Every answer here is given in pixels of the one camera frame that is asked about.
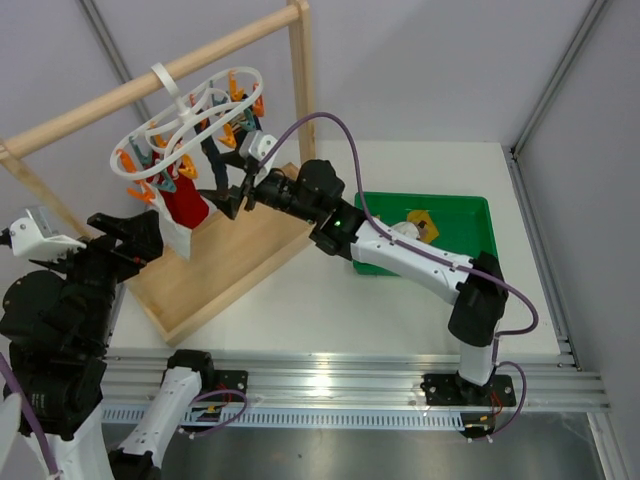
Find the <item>white plastic clip hanger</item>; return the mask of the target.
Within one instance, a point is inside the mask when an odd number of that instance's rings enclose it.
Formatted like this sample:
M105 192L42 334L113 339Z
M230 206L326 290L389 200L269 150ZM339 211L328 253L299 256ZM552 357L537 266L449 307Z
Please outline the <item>white plastic clip hanger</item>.
M151 121L158 124L156 127L152 127L151 122L142 124L122 139L116 148L122 149L140 137L149 141L152 137L162 133L171 133L172 136L164 147L150 146L153 151L159 154L160 161L142 171L130 173L124 170L119 154L113 152L110 156L111 170L115 175L127 181L144 180L177 163L183 155L198 146L202 140L222 129L233 118L252 106L264 89L263 77L257 69L244 66L232 67L214 74L207 81L195 87L191 94L198 95L199 99L193 106L190 106L188 104L190 94L183 95L180 92L164 65L157 63L152 66L152 71L171 97L172 104L151 118ZM227 100L225 103L207 108L205 105L209 97L214 93L223 92L213 85L230 73L252 77L256 83L255 90L244 100Z

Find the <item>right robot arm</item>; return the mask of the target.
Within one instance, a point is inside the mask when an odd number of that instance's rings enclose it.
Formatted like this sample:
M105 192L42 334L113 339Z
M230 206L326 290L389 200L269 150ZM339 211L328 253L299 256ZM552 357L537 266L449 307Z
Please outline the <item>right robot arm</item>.
M371 217L343 198L344 182L327 160L305 162L296 176L259 167L253 157L236 156L245 176L227 193L202 189L229 219L262 204L311 225L310 239L329 256L367 263L411 280L451 305L449 332L460 342L454 376L458 395L479 403L493 389L495 331L504 315L508 291L498 259L444 251L413 239Z

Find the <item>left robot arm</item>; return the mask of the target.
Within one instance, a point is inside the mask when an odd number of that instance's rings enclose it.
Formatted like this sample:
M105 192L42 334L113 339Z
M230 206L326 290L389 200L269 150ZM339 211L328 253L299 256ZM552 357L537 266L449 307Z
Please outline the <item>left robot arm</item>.
M176 351L141 422L115 449L105 447L101 383L116 289L159 258L164 244L153 210L97 213L89 224L100 236L75 239L54 233L31 209L2 231L2 243L36 265L2 301L5 390L22 397L20 432L40 447L54 478L157 479L187 408L215 392L217 376L208 353Z

